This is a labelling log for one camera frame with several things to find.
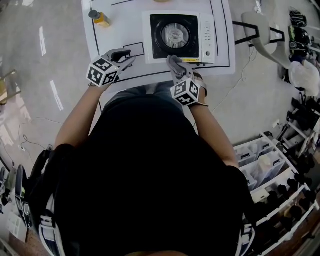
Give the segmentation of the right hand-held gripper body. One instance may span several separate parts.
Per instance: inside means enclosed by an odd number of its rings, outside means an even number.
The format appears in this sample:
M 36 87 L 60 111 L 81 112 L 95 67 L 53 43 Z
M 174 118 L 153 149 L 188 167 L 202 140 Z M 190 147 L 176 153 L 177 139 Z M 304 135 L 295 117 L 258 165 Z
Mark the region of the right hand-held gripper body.
M 178 75 L 171 70 L 174 86 L 170 88 L 172 98 L 182 106 L 207 104 L 200 101 L 201 88 L 204 89 L 205 96 L 208 95 L 207 85 L 202 76 L 194 68 L 186 68 L 183 75 Z

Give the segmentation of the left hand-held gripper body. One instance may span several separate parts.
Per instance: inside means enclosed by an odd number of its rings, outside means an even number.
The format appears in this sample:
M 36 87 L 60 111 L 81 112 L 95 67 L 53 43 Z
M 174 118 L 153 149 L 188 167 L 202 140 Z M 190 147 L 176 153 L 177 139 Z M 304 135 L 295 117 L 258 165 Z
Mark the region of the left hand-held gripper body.
M 89 64 L 86 79 L 94 86 L 103 87 L 115 82 L 119 73 L 118 62 L 111 61 L 111 53 L 99 55 Z

